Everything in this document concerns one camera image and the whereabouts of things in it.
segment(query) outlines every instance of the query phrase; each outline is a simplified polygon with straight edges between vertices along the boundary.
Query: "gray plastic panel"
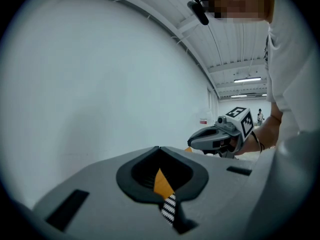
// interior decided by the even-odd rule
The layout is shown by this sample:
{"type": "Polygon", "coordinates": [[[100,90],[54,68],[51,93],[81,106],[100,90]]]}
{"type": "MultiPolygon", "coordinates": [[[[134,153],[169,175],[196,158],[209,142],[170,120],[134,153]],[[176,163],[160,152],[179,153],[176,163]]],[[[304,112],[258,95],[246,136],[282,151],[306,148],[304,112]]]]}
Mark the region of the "gray plastic panel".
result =
{"type": "Polygon", "coordinates": [[[246,169],[253,166],[249,161],[221,159],[170,147],[170,150],[201,164],[209,173],[209,182],[203,193],[193,201],[182,203],[186,217],[195,220],[200,226],[178,235],[163,218],[157,205],[134,202],[120,190],[116,182],[116,172],[122,164],[150,149],[87,166],[50,191],[33,211],[45,219],[72,191],[79,189],[90,194],[65,231],[71,236],[91,240],[133,236],[139,239],[187,238],[193,231],[199,234],[208,220],[212,220],[215,212],[227,205],[228,200],[248,179],[245,175],[226,169],[230,165],[246,169]]]}
{"type": "Polygon", "coordinates": [[[215,135],[209,135],[194,139],[193,141],[191,141],[191,147],[196,150],[214,150],[214,142],[220,142],[229,138],[230,136],[228,134],[225,134],[224,131],[219,130],[215,135]]]}
{"type": "Polygon", "coordinates": [[[157,205],[134,202],[117,185],[118,168],[151,148],[87,166],[44,196],[34,214],[45,219],[72,191],[80,189],[90,195],[65,231],[75,238],[261,238],[280,226],[277,222],[288,219],[311,189],[320,161],[313,145],[318,138],[319,132],[301,134],[276,150],[265,150],[256,163],[168,147],[199,163],[209,174],[200,195],[181,203],[186,218],[199,224],[181,235],[169,226],[157,205]],[[234,173],[227,171],[229,166],[252,172],[249,176],[234,173]]]}

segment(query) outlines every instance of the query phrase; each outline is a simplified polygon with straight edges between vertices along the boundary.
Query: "checkered pattern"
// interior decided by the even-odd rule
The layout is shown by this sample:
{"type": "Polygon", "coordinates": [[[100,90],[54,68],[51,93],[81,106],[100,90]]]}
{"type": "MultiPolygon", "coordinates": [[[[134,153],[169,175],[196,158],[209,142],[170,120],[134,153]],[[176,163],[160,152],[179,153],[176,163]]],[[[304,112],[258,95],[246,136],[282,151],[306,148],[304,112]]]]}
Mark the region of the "checkered pattern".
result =
{"type": "Polygon", "coordinates": [[[249,117],[247,117],[243,123],[243,126],[244,126],[244,132],[245,134],[248,134],[248,132],[251,130],[253,124],[252,124],[252,121],[249,117]]]}
{"type": "Polygon", "coordinates": [[[231,117],[231,118],[235,118],[237,117],[238,115],[240,115],[243,111],[245,111],[246,109],[244,107],[236,107],[234,108],[233,110],[229,111],[227,114],[225,114],[226,116],[228,117],[231,117]]]}
{"type": "Polygon", "coordinates": [[[173,226],[176,214],[176,196],[174,193],[164,200],[164,205],[161,209],[161,213],[165,217],[167,222],[171,226],[173,226]]]}

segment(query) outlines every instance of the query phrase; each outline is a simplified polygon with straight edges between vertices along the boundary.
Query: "fluorescent light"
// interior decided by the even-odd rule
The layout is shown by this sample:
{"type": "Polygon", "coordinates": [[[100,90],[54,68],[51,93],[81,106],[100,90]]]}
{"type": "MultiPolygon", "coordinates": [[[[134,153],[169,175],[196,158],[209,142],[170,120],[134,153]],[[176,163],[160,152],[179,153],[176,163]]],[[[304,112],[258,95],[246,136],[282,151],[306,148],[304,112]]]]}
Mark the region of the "fluorescent light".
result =
{"type": "Polygon", "coordinates": [[[241,83],[241,82],[251,82],[251,81],[260,81],[261,77],[252,77],[252,78],[244,78],[244,79],[237,79],[234,80],[235,83],[241,83]]]}
{"type": "Polygon", "coordinates": [[[231,98],[241,98],[241,97],[247,97],[247,95],[234,95],[234,96],[231,96],[231,98]]]}

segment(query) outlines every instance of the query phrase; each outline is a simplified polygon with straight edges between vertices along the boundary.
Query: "person's hand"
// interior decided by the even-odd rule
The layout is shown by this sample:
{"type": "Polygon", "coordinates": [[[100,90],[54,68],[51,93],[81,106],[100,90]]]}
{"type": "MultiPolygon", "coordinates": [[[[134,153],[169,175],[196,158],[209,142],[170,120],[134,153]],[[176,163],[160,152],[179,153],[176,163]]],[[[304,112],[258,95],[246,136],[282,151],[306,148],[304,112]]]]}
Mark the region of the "person's hand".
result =
{"type": "MultiPolygon", "coordinates": [[[[237,141],[238,141],[238,138],[231,138],[230,145],[235,148],[237,145],[237,141]]],[[[250,134],[249,137],[244,141],[242,148],[238,152],[236,152],[234,155],[240,156],[246,152],[253,152],[255,151],[257,145],[258,144],[255,138],[250,134]]]]}

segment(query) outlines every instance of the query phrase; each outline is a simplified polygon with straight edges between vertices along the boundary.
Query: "curved ceiling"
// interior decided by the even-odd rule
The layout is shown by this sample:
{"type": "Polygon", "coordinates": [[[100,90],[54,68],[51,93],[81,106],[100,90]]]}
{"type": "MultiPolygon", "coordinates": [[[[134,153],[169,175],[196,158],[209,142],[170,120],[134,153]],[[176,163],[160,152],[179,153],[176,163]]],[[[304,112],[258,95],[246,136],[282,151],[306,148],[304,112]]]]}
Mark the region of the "curved ceiling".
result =
{"type": "Polygon", "coordinates": [[[261,97],[267,92],[264,49],[268,24],[224,23],[214,18],[202,25],[187,7],[191,0],[125,0],[166,26],[198,61],[220,100],[232,95],[261,97]],[[261,77],[260,81],[234,83],[261,77]]]}

